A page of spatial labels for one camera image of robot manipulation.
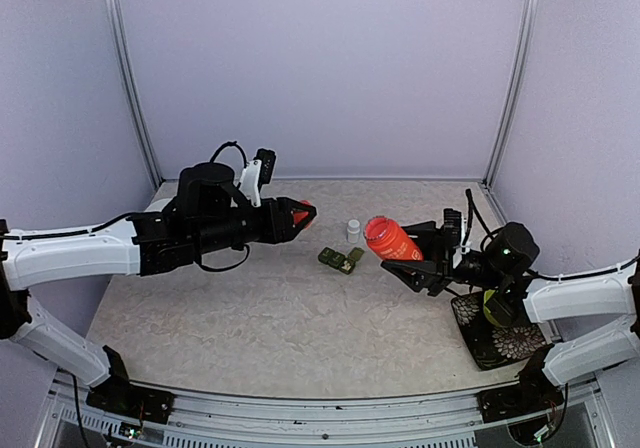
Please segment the red pill bottle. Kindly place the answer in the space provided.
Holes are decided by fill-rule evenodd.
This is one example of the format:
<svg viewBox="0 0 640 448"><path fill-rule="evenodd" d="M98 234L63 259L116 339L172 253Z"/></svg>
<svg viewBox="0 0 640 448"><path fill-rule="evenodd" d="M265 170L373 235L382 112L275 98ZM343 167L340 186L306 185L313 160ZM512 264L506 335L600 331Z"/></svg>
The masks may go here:
<svg viewBox="0 0 640 448"><path fill-rule="evenodd" d="M417 244L393 219L385 216L371 218L364 228L364 239L369 249L381 260L422 261Z"/></svg>

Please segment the green weekly pill organizer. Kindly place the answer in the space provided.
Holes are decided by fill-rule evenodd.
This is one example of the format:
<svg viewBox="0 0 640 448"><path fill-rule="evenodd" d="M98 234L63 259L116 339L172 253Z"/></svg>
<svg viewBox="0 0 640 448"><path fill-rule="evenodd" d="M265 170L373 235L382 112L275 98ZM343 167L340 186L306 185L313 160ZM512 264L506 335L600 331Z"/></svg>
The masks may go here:
<svg viewBox="0 0 640 448"><path fill-rule="evenodd" d="M345 275L350 275L363 255L364 250L359 247L353 248L347 254L325 247L318 254L317 259L323 265L329 266Z"/></svg>

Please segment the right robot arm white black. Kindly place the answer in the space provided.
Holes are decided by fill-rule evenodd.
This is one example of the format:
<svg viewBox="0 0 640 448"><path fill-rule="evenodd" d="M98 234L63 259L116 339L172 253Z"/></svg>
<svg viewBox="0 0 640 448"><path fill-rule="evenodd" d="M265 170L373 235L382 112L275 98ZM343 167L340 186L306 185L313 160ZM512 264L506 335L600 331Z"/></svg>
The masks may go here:
<svg viewBox="0 0 640 448"><path fill-rule="evenodd" d="M463 229L461 222L411 225L406 230L421 259L386 259L381 266L413 291L431 296L452 283L482 289L485 315L499 327L592 315L614 318L573 340L538 349L511 391L518 410L535 410L551 386L638 357L638 258L591 272L542 275L531 268L540 249L523 224L509 222L490 232L488 245L478 250L466 241Z"/></svg>

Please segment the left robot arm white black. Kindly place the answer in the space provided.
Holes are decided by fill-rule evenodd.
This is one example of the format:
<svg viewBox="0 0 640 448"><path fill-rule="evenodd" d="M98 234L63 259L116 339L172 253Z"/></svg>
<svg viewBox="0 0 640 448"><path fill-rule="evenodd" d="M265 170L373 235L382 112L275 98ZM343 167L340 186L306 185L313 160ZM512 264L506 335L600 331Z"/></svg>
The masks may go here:
<svg viewBox="0 0 640 448"><path fill-rule="evenodd" d="M204 255L248 252L253 243L294 240L316 217L309 203L263 198L271 170L254 160L241 175L217 162L184 169L176 195L144 212L95 227L26 231L1 229L1 337L20 344L78 378L121 413L140 402L121 356L78 335L29 293L54 281L102 275L152 276L183 266L204 271Z"/></svg>

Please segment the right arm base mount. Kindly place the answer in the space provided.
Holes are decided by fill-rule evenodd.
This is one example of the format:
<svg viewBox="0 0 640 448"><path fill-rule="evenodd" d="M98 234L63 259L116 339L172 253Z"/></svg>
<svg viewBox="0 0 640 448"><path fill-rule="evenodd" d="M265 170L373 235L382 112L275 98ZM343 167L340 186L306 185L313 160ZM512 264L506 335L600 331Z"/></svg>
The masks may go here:
<svg viewBox="0 0 640 448"><path fill-rule="evenodd" d="M558 407L564 403L564 395L557 388L526 393L519 385L508 385L480 391L477 401L483 422L492 423Z"/></svg>

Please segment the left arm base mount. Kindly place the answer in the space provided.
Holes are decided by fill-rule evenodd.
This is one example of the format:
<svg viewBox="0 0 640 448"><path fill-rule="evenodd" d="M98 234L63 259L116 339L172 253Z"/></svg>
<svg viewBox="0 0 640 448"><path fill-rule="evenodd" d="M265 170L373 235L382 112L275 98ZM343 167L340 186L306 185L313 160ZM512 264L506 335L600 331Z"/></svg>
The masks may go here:
<svg viewBox="0 0 640 448"><path fill-rule="evenodd" d="M141 422L166 425L174 400L175 395L169 391L105 382L90 389L86 404Z"/></svg>

